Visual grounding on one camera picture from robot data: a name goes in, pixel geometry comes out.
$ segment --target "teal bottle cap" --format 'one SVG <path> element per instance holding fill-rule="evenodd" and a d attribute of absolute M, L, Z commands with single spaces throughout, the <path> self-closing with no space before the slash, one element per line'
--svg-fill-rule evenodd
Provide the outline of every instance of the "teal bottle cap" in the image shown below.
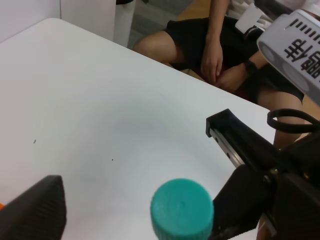
<path fill-rule="evenodd" d="M 151 202 L 151 220 L 159 240 L 207 240 L 214 221 L 208 192 L 189 179 L 166 182 Z"/>

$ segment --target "hand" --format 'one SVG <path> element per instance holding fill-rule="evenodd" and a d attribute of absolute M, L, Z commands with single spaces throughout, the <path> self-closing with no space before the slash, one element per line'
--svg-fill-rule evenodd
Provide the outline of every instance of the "hand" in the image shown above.
<path fill-rule="evenodd" d="M 245 82 L 248 76 L 245 64 L 242 63 L 224 71 L 214 86 L 229 93 L 234 93 Z"/>
<path fill-rule="evenodd" d="M 209 84 L 214 85 L 216 83 L 216 77 L 221 72 L 223 59 L 220 40 L 207 41 L 202 56 L 201 72 L 207 78 Z"/>

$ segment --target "white table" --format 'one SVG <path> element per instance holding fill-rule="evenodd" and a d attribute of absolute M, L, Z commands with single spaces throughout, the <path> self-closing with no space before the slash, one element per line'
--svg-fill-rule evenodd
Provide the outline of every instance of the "white table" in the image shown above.
<path fill-rule="evenodd" d="M 266 109 L 60 19 L 0 44 L 0 80 L 0 202 L 62 175 L 64 240 L 156 239 L 150 200 L 174 178 L 214 198 L 234 166 L 205 134 L 213 114 L 274 136 Z"/>

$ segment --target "white wall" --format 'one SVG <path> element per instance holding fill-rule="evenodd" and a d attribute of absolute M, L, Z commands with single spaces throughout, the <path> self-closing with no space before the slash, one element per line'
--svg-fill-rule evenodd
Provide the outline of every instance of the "white wall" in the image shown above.
<path fill-rule="evenodd" d="M 61 19 L 113 41 L 116 0 L 61 0 Z"/>
<path fill-rule="evenodd" d="M 0 43 L 46 18 L 60 18 L 60 0 L 0 0 Z"/>

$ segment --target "white shirt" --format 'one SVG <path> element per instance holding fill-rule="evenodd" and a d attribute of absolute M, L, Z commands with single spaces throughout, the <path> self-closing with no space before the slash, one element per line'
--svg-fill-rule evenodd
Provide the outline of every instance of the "white shirt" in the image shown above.
<path fill-rule="evenodd" d="M 227 12 L 229 17 L 239 19 L 241 15 L 245 12 L 247 7 L 254 3 L 254 0 L 230 0 L 231 7 Z M 294 10 L 303 9 L 317 16 L 320 16 L 320 0 L 277 0 L 284 6 Z M 272 23 L 272 20 L 266 16 L 262 15 L 258 20 L 256 26 L 266 29 Z"/>

